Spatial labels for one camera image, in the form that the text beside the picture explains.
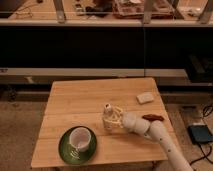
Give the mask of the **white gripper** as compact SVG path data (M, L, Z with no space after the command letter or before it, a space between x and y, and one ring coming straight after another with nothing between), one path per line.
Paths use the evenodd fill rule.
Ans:
M131 113L125 113L123 115L123 110L117 106L111 106L109 108L108 114L109 126L110 130L123 127L129 131L135 131L137 129L137 121L139 118Z

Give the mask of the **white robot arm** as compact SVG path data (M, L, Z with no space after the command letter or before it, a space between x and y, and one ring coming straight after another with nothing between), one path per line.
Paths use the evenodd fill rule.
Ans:
M106 105L103 112L106 129L123 128L146 138L157 141L167 155L175 171L193 171L190 164L178 150L162 121L149 121L131 113L124 113L119 107Z

